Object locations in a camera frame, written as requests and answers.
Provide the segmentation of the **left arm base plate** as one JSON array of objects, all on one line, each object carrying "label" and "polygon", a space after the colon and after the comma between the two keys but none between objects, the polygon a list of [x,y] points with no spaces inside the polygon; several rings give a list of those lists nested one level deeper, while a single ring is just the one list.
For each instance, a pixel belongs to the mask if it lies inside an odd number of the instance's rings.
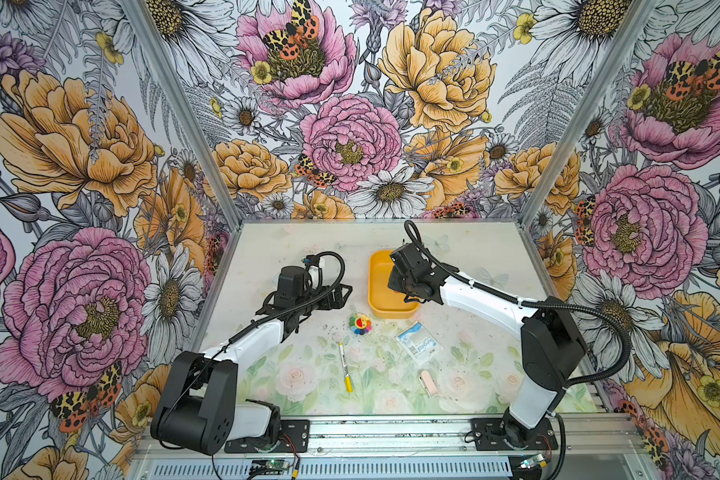
[{"label": "left arm base plate", "polygon": [[269,454],[306,453],[310,440],[309,420],[286,419],[280,423],[280,430],[274,440],[264,438],[242,438],[228,440],[223,451],[226,454]]}]

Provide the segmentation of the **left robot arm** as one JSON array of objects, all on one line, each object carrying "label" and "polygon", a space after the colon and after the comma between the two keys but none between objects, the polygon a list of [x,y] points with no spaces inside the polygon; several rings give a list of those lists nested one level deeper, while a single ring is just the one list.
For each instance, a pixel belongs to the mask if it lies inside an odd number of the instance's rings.
[{"label": "left robot arm", "polygon": [[280,442],[285,436],[280,408],[256,400],[239,403],[239,376],[296,334],[313,312],[343,308],[353,291],[343,282],[345,271],[336,252],[308,255],[300,266],[281,269],[276,290],[249,325],[203,353],[179,354],[155,409],[151,437],[207,456],[232,441],[264,447]]}]

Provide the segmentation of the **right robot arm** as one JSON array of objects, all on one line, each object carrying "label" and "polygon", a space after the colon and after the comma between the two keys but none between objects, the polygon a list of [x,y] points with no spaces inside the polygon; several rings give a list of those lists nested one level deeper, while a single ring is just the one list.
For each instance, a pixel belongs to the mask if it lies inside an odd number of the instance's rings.
[{"label": "right robot arm", "polygon": [[567,305],[557,297],[521,298],[482,284],[404,244],[390,254],[388,287],[407,302],[435,302],[476,315],[520,341],[524,378],[499,425],[486,436],[508,449],[531,445],[543,418],[554,412],[585,354],[585,342]]}]

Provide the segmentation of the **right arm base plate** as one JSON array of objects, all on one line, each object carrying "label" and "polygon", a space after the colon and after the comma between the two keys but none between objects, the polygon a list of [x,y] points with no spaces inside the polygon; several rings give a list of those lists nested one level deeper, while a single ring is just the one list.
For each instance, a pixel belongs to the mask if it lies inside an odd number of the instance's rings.
[{"label": "right arm base plate", "polygon": [[478,451],[554,451],[558,440],[551,422],[543,418],[529,429],[519,422],[499,417],[480,417],[470,420],[465,440],[475,444]]}]

